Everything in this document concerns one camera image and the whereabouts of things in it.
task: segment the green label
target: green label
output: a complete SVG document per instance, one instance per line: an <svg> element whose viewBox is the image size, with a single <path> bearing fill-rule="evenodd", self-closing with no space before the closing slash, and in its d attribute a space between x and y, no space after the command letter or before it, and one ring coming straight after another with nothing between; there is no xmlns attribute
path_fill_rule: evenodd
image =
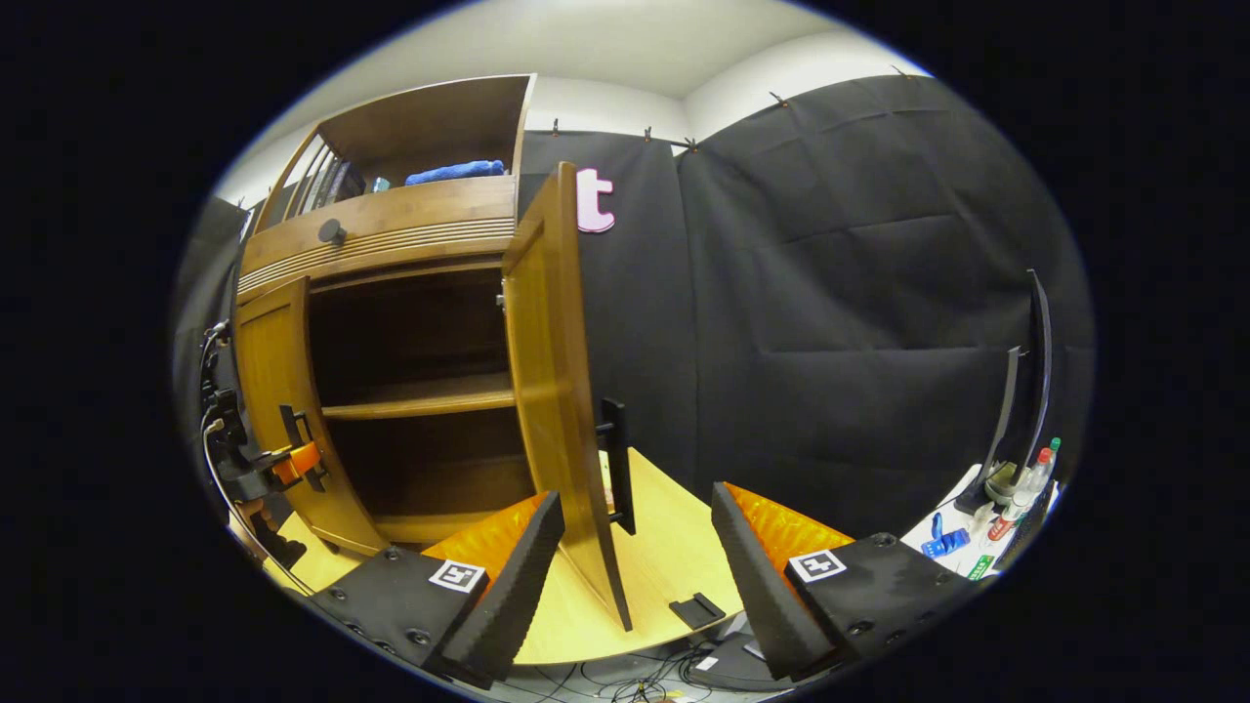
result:
<svg viewBox="0 0 1250 703"><path fill-rule="evenodd" d="M989 554L981 555L981 558L976 560L976 565L972 567L971 573L968 574L968 579L979 580L982 575L985 575L985 570L990 568L990 562L994 558Z"/></svg>

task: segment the wooden table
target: wooden table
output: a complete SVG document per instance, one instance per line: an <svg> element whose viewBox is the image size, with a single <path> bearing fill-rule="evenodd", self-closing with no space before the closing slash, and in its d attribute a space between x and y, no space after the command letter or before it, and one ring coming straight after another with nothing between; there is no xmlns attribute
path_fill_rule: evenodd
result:
<svg viewBox="0 0 1250 703"><path fill-rule="evenodd" d="M638 450L631 448L629 458L636 534L630 537L616 524L611 529L634 629L621 629L610 605L576 574L564 552L558 552L515 664L602 659L680 639L691 629L669 603L689 600L696 592L726 617L742 610L729 562L711 525L711 509ZM279 534L309 547L291 572L314 589L328 587L361 560L346 550L330 554L295 514ZM272 564L266 562L265 568L284 585L290 583Z"/></svg>

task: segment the white wall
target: white wall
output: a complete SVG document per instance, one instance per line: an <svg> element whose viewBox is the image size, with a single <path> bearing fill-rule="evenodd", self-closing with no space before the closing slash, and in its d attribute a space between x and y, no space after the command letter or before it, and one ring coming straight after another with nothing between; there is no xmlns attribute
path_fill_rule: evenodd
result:
<svg viewBox="0 0 1250 703"><path fill-rule="evenodd" d="M672 98L594 80L539 76L530 98L525 129L550 130L560 119L569 131L611 131L681 141L690 136L690 123L681 101Z"/></svg>
<svg viewBox="0 0 1250 703"><path fill-rule="evenodd" d="M702 140L754 113L776 105L769 91L790 98L858 78L910 75L924 69L854 30L804 36L760 51L696 88L682 101L695 139Z"/></svg>
<svg viewBox="0 0 1250 703"><path fill-rule="evenodd" d="M540 75L530 98L525 129L549 130L551 121L559 118L560 129L569 131L640 135L650 125L651 136L656 139L682 141L694 136L702 140L776 104L770 90L790 98L845 80L896 75L891 64L906 74L929 75L888 46L854 30L821 33L760 51L696 88L685 100L609 83ZM304 125L238 164L214 194L229 203L242 199L244 208L256 204L268 195L274 179L311 128L312 124ZM300 176L302 168L301 163L292 170L286 185Z"/></svg>
<svg viewBox="0 0 1250 703"><path fill-rule="evenodd" d="M644 90L592 80L571 80L539 76L530 96L525 129L550 130L560 119L566 131L609 131L642 135L651 128L651 136L681 141L690 135L690 124L681 101ZM305 125L274 140L249 160L239 164L218 184L214 194L228 203L251 208L269 194L269 188L312 125ZM304 166L316 144L305 151L304 160L291 170L290 185L304 173Z"/></svg>

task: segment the open cabinet door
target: open cabinet door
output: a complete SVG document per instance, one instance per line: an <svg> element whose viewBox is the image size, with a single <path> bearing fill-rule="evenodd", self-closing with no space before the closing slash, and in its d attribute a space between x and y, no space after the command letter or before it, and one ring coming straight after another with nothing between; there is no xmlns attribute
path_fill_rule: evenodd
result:
<svg viewBox="0 0 1250 703"><path fill-rule="evenodd" d="M560 163L535 195L502 269L512 389L534 485L560 492L560 549L630 630L590 400L572 164Z"/></svg>
<svg viewBox="0 0 1250 703"><path fill-rule="evenodd" d="M309 352L308 286L309 279L299 278L239 308L235 315L239 383L261 450L290 444L279 405L305 413L308 432L321 450L321 467L329 473L321 479L325 493L301 480L285 493L291 508L312 534L372 555L389 542L378 533L348 482L321 417Z"/></svg>

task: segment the black door handle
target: black door handle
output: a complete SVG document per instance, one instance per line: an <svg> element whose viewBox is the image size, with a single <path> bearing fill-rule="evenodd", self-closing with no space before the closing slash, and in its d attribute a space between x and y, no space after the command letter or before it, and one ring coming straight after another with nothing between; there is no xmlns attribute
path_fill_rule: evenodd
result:
<svg viewBox="0 0 1250 703"><path fill-rule="evenodd" d="M604 438L608 452L608 477L612 482L612 503L616 510L608 515L609 522L620 523L630 535L634 525L634 489L629 478L629 428L625 424L625 404L604 398L600 400L604 424L595 427L595 433Z"/></svg>

